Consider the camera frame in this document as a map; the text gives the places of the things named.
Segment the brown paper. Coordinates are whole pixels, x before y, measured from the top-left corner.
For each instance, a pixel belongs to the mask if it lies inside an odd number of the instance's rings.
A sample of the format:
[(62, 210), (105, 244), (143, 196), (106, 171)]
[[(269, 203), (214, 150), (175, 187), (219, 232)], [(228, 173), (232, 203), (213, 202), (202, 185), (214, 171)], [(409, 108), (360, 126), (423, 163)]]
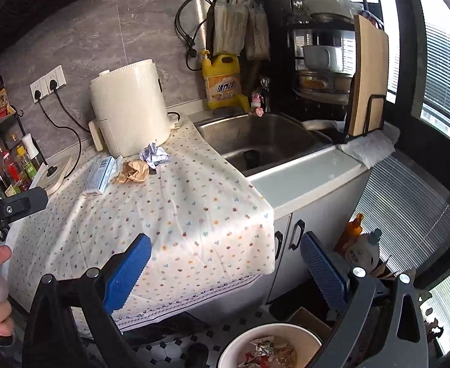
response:
[(111, 182), (113, 184), (144, 183), (150, 174), (148, 164), (142, 160), (120, 161)]

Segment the yellow detergent bottle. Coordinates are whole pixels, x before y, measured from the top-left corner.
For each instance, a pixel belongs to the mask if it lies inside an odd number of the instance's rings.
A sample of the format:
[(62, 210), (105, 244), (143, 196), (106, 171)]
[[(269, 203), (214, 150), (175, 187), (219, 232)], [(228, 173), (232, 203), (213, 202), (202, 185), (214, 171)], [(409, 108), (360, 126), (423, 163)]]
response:
[(202, 51), (202, 76), (205, 82), (207, 105), (211, 110), (240, 106), (240, 63), (238, 56)]

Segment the white tissue pack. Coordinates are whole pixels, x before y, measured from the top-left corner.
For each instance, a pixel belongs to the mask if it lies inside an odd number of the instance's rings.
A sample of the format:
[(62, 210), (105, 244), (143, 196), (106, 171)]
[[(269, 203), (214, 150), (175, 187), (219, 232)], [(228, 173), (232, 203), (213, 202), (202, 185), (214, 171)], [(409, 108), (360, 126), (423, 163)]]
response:
[(82, 195), (89, 197), (104, 194), (108, 185), (121, 171), (123, 162), (122, 156), (97, 158), (89, 171)]

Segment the white dish cloth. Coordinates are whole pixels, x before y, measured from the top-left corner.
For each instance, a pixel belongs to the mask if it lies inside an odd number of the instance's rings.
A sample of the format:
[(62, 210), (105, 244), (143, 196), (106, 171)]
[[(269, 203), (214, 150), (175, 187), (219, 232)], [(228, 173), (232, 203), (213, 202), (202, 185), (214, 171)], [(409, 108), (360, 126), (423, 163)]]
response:
[(385, 122), (382, 130), (360, 136), (337, 148), (371, 169), (395, 152), (394, 145), (400, 138), (400, 129)]

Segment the white red paper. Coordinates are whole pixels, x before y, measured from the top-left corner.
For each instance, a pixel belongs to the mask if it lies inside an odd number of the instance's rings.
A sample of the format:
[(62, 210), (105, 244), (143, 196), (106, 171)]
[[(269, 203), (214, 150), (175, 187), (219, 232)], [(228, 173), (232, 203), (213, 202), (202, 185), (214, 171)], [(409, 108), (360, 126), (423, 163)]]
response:
[(169, 154), (163, 149), (163, 147), (158, 146), (155, 142), (148, 144), (139, 153), (139, 158), (152, 170), (155, 170), (159, 165), (170, 162)]

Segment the cream power strip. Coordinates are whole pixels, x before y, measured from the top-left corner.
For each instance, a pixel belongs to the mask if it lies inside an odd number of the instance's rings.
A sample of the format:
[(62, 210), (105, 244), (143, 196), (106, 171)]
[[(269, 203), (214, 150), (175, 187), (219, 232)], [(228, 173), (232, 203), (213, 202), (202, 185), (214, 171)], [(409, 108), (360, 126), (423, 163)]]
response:
[(74, 158), (71, 155), (64, 157), (53, 157), (47, 160), (47, 164), (39, 167), (38, 173), (32, 180), (30, 189), (40, 187), (47, 195), (52, 195), (58, 191), (64, 182), (64, 177), (69, 169), (73, 167)]

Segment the wooden cutting board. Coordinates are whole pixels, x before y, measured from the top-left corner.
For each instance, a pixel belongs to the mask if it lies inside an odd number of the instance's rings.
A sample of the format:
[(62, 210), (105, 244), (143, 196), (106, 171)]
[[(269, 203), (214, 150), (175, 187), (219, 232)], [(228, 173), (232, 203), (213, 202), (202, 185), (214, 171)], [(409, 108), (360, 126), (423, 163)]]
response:
[(347, 135), (358, 137), (382, 127), (388, 90), (389, 39), (361, 15), (354, 16), (356, 71)]

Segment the white wall socket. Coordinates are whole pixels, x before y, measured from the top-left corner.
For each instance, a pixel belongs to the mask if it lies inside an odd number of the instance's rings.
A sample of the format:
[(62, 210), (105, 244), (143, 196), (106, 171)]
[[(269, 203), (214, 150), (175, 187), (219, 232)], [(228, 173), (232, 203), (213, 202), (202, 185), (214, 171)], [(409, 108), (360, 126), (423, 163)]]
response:
[(51, 83), (56, 84), (56, 88), (60, 88), (67, 85), (66, 78), (61, 65), (56, 66), (53, 70), (44, 76), (39, 77), (38, 80), (31, 83), (29, 88), (33, 98), (33, 103), (37, 103), (39, 100), (53, 93)]

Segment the white paper trash bucket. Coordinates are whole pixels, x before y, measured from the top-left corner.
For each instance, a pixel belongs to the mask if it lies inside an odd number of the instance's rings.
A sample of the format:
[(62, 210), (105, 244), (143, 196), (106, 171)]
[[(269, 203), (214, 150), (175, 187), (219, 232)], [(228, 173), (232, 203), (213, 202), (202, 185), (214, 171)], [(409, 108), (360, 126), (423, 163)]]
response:
[(302, 327), (265, 324), (231, 341), (216, 367), (306, 367), (321, 346), (321, 340)]

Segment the cream air fryer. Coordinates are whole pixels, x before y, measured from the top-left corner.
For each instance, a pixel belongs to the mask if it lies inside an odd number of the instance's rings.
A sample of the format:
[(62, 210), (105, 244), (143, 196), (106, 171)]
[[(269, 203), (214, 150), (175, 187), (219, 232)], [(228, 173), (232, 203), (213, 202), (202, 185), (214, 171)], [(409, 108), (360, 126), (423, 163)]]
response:
[(167, 141), (171, 122), (151, 59), (106, 70), (89, 82), (90, 101), (108, 152), (127, 157)]

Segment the stainless steel sink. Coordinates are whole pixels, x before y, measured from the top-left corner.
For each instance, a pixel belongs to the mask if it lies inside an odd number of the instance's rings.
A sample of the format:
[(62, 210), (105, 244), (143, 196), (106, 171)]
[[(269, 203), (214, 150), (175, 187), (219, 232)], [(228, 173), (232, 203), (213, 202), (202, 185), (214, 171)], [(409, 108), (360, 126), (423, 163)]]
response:
[(245, 176), (330, 147), (333, 141), (287, 116), (240, 115), (200, 121), (202, 138)]

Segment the floral white tablecloth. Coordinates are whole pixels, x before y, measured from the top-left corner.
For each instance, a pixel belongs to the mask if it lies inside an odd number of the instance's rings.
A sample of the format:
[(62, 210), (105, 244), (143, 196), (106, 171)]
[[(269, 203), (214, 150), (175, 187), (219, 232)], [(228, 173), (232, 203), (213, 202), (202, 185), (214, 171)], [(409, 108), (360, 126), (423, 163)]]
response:
[(101, 155), (83, 152), (79, 167), (45, 210), (14, 223), (3, 273), (11, 297), (30, 308), (43, 275), (78, 278), (122, 253), (139, 234), (152, 255), (124, 306), (123, 330), (140, 327), (268, 275), (275, 269), (274, 210), (257, 189), (180, 119), (163, 146), (168, 163), (141, 184), (109, 184), (83, 194)]

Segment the black dish rack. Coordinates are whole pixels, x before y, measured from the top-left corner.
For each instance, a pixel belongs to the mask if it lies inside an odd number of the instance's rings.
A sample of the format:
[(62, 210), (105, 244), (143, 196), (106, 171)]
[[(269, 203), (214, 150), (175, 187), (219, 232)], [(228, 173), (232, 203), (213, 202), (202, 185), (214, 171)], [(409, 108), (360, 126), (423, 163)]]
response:
[(287, 48), (293, 60), (295, 114), (302, 120), (339, 121), (347, 139), (356, 71), (354, 16), (385, 32), (380, 0), (290, 0)]

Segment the hanging plastic bags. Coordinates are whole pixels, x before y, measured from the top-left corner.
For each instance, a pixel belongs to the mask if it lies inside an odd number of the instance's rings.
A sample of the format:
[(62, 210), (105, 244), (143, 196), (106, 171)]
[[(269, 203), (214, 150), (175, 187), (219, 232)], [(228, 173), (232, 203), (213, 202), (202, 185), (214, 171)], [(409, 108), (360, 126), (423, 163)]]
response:
[(245, 52), (248, 61), (270, 59), (267, 14), (256, 0), (216, 0), (212, 56)]

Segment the white cabinet door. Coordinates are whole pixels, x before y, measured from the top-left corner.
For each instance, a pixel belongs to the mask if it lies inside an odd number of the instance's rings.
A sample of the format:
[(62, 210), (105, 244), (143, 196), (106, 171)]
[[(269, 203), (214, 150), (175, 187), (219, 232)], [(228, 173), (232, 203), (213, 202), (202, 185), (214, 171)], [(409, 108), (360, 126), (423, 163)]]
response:
[(269, 301), (289, 292), (307, 279), (308, 267), (300, 252), (303, 234), (314, 233), (325, 250), (330, 251), (336, 246), (345, 225), (355, 212), (370, 174), (367, 171), (355, 177), (292, 214), (282, 242), (279, 262), (276, 264)]

